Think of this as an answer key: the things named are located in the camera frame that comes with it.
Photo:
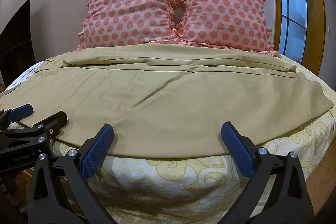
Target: pillow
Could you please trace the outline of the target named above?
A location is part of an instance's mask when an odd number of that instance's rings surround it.
[[[271,53],[263,2],[266,0],[182,0],[185,12],[175,26],[178,41],[191,46]]]
[[[89,11],[77,50],[177,40],[177,0],[87,0]]]

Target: screw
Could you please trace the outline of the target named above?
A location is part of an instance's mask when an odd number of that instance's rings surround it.
[[[70,156],[70,157],[73,157],[74,155],[76,155],[77,154],[77,150],[76,149],[71,149],[71,150],[69,150],[69,152],[68,152],[68,155]]]
[[[267,149],[261,147],[261,148],[258,149],[258,152],[259,152],[259,154],[261,154],[261,155],[266,155],[266,154],[267,154]]]
[[[296,158],[297,158],[297,153],[295,153],[294,151],[290,152],[289,155],[290,155],[293,159],[296,159]]]
[[[39,160],[44,160],[45,159],[45,153],[39,154]]]

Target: khaki bed sheet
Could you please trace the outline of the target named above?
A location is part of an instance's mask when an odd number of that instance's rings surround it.
[[[26,126],[65,111],[69,123],[57,139],[77,146],[112,124],[110,155],[222,155],[228,153],[219,141],[223,122],[260,144],[333,107],[319,83],[294,71],[295,65],[253,52],[167,44],[89,48],[47,61],[0,103],[4,109],[31,103],[34,114],[21,121]]]

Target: yellow patterned bedspread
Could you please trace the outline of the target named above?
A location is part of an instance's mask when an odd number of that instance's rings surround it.
[[[316,75],[287,57],[307,79],[318,81],[325,96],[336,105],[336,93]],[[335,134],[336,107],[310,120],[283,137],[263,145],[272,154],[295,151],[307,178],[323,158]],[[52,141],[56,156],[72,147]],[[275,176],[254,210],[261,212]],[[106,210],[119,223],[217,223],[232,206],[247,183],[230,155],[198,159],[134,159],[106,156],[88,181]]]

